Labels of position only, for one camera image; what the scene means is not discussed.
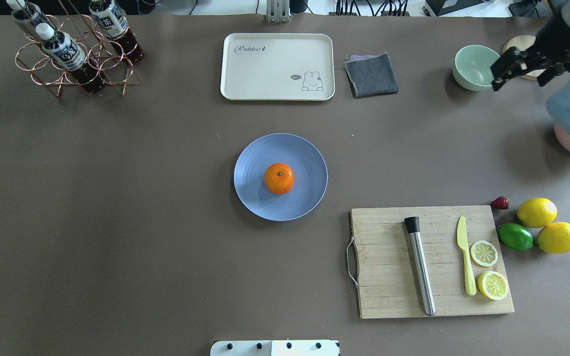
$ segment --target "metal muddler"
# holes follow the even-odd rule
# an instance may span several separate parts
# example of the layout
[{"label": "metal muddler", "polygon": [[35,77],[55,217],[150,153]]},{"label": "metal muddler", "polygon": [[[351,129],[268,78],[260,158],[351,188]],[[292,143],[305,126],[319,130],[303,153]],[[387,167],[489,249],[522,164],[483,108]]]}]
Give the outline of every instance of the metal muddler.
[{"label": "metal muddler", "polygon": [[406,224],[406,230],[408,230],[410,246],[412,246],[412,253],[415,259],[419,291],[421,292],[421,301],[424,304],[424,313],[431,317],[435,313],[434,297],[432,296],[428,264],[426,262],[424,246],[421,242],[421,233],[419,232],[419,217],[407,217],[404,219],[404,223]]}]

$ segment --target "knife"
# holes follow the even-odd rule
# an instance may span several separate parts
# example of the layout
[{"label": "knife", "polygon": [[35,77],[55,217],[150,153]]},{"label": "knife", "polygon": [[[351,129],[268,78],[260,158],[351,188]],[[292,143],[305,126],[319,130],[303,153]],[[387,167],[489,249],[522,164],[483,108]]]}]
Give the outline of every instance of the knife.
[{"label": "knife", "polygon": [[432,286],[430,285],[430,276],[428,274],[428,263],[426,262],[426,254],[421,242],[421,232],[419,232],[419,217],[407,217],[404,219],[404,223],[410,237],[410,246],[412,246],[412,254],[415,259],[424,313],[431,317],[436,311],[434,309],[434,296],[432,295]]},{"label": "knife", "polygon": [[466,231],[466,217],[461,216],[457,224],[457,245],[463,252],[464,279],[466,281],[466,293],[476,294],[475,273],[472,271],[470,250],[468,249],[468,232]]}]

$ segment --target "lime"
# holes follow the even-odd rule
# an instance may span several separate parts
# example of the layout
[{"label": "lime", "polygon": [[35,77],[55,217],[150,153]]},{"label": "lime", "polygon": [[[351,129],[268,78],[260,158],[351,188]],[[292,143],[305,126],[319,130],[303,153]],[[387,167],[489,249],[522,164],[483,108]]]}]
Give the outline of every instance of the lime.
[{"label": "lime", "polygon": [[547,225],[538,233],[538,247],[548,253],[570,251],[570,223],[555,222]]},{"label": "lime", "polygon": [[524,226],[517,223],[506,223],[498,227],[498,238],[505,246],[524,251],[533,247],[533,236]]},{"label": "lime", "polygon": [[501,300],[509,293],[509,286],[504,275],[489,270],[481,273],[476,280],[476,286],[481,293],[491,300]]},{"label": "lime", "polygon": [[545,227],[558,215],[558,208],[547,198],[532,198],[520,205],[516,216],[525,226]]},{"label": "lime", "polygon": [[472,244],[470,256],[479,266],[483,267],[493,266],[498,261],[496,246],[485,240],[479,240]]}]

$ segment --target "blue plate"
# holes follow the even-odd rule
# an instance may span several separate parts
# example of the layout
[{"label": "blue plate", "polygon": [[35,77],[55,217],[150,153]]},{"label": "blue plate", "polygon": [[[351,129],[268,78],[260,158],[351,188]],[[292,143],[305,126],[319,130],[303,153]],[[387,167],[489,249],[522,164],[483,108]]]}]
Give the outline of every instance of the blue plate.
[{"label": "blue plate", "polygon": [[[282,195],[267,190],[267,167],[284,163],[294,171],[294,185]],[[241,152],[235,165],[235,189],[241,202],[254,214],[272,221],[297,219],[321,202],[329,173],[323,155],[308,140],[291,133],[260,137]]]}]

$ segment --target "glass bottle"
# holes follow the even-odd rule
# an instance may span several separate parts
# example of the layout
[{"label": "glass bottle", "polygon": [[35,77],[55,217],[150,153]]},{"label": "glass bottle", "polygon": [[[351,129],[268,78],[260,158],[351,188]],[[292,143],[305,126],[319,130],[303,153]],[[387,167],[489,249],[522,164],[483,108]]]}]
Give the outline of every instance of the glass bottle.
[{"label": "glass bottle", "polygon": [[127,18],[120,7],[116,5],[114,0],[91,0],[89,3],[89,12],[100,26],[102,33],[107,36],[113,48],[120,54],[120,47],[124,50],[125,56],[133,63],[144,58],[144,51],[136,36],[129,28]]},{"label": "glass bottle", "polygon": [[43,52],[70,72],[87,92],[97,92],[104,86],[99,70],[91,67],[81,46],[69,34],[53,29],[46,23],[37,26],[37,34],[43,39]]},{"label": "glass bottle", "polygon": [[31,2],[25,2],[25,0],[6,0],[6,2],[12,9],[14,22],[21,27],[28,37],[41,41],[36,27],[41,23],[47,23],[50,27],[52,24],[40,7]]}]

